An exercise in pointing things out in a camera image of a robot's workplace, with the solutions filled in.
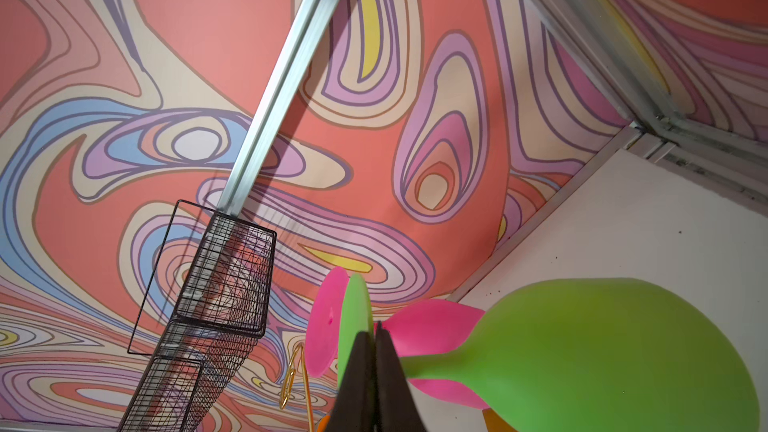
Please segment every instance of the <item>black wire basket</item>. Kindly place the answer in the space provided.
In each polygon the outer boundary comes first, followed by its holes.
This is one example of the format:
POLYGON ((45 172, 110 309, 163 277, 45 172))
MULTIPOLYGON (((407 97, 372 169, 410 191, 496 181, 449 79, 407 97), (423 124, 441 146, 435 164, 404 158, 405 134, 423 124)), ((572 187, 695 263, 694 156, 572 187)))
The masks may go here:
MULTIPOLYGON (((118 431, 192 432, 266 332, 276 234, 211 208, 179 200, 210 217, 178 300, 118 431)), ((144 294, 128 352, 147 301, 144 294)))

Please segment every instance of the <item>wire mesh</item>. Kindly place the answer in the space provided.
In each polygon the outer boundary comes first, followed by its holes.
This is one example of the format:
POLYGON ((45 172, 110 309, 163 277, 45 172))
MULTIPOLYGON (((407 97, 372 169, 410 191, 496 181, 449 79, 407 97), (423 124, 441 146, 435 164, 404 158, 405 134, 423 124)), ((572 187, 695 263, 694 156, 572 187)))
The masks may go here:
POLYGON ((197 428, 264 336, 275 241, 274 231, 213 213, 118 431, 197 428))

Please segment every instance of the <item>gold hook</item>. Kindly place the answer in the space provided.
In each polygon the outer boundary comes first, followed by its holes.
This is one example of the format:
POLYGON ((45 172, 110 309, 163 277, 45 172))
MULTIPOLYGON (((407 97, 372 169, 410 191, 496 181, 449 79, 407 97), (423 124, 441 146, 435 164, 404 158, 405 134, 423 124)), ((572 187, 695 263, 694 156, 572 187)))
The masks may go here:
POLYGON ((304 395, 306 396, 306 419, 310 423, 310 432, 315 432, 315 423, 312 418, 312 396, 310 395, 310 378, 306 374, 306 364, 304 364, 304 344, 299 343, 293 348, 293 353, 288 362, 288 370, 283 379, 283 387, 280 389, 280 409, 286 408, 290 393, 293 390, 293 378, 296 376, 296 356, 299 357, 301 364, 302 379, 304 380, 304 395))

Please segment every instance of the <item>patterned wall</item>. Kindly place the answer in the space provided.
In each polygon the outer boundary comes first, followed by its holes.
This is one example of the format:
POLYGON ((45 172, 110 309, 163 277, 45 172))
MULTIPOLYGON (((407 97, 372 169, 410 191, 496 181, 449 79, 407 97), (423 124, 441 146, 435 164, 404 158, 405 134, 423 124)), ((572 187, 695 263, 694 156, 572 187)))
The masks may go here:
MULTIPOLYGON (((298 2, 0 0, 0 417, 118 423, 170 211, 216 203, 298 2)), ((269 328, 201 430, 301 430, 276 397, 333 266, 380 316, 448 294, 625 123, 523 0, 341 0, 244 212, 278 231, 269 328)))
POLYGON ((766 0, 600 0, 691 120, 768 142, 766 0))

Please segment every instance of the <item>pink disc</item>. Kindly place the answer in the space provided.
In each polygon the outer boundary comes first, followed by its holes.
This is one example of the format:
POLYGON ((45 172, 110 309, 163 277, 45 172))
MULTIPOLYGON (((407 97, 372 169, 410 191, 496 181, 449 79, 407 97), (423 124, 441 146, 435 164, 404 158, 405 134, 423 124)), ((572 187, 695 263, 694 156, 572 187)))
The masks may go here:
POLYGON ((339 353, 339 320, 350 276, 341 267, 334 268, 322 281, 306 328, 304 363, 306 372, 320 377, 339 353))
POLYGON ((399 357, 444 354, 467 340, 484 313, 479 308, 433 298, 408 305, 382 326, 392 336, 399 357))
POLYGON ((475 409, 490 408, 472 389, 454 380, 410 379, 413 387, 430 397, 475 409))

